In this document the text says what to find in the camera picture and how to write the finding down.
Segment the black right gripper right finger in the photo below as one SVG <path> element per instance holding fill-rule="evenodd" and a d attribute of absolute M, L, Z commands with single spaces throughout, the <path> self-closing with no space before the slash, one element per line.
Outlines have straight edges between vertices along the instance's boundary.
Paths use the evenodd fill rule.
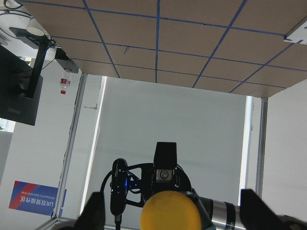
<path fill-rule="evenodd" d="M 240 219 L 247 230 L 287 230 L 287 226 L 252 189 L 242 189 Z"/>

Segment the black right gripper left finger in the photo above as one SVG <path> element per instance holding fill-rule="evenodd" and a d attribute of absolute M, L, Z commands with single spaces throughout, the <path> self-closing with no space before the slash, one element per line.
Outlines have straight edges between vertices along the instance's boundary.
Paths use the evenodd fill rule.
<path fill-rule="evenodd" d="M 105 199 L 103 192 L 93 192 L 77 219 L 75 230 L 103 230 L 105 226 Z"/>

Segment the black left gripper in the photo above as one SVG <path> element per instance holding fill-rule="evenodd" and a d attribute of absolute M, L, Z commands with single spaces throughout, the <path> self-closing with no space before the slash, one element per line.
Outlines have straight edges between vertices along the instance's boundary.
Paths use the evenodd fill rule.
<path fill-rule="evenodd" d="M 177 165 L 177 143 L 157 142 L 153 163 L 141 163 L 127 167 L 126 193 L 140 195 L 140 201 L 125 199 L 125 204 L 143 207 L 159 192 L 176 191 L 187 196 L 196 206 L 202 230 L 212 230 L 213 223 L 201 198 L 192 188 L 188 176 Z"/>

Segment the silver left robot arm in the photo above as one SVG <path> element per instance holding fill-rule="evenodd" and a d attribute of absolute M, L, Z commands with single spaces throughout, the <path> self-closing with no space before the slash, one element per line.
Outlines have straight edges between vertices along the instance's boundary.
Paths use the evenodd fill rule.
<path fill-rule="evenodd" d="M 142 230 L 242 230 L 239 207 L 201 197 L 177 163 L 177 144 L 157 142 L 152 163 L 124 163 L 125 204 L 142 208 Z"/>

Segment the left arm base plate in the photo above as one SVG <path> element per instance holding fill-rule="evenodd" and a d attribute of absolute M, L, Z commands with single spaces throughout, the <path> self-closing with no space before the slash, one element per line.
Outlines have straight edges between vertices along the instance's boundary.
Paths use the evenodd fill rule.
<path fill-rule="evenodd" d="M 307 18 L 299 22 L 284 38 L 285 42 L 307 44 Z"/>

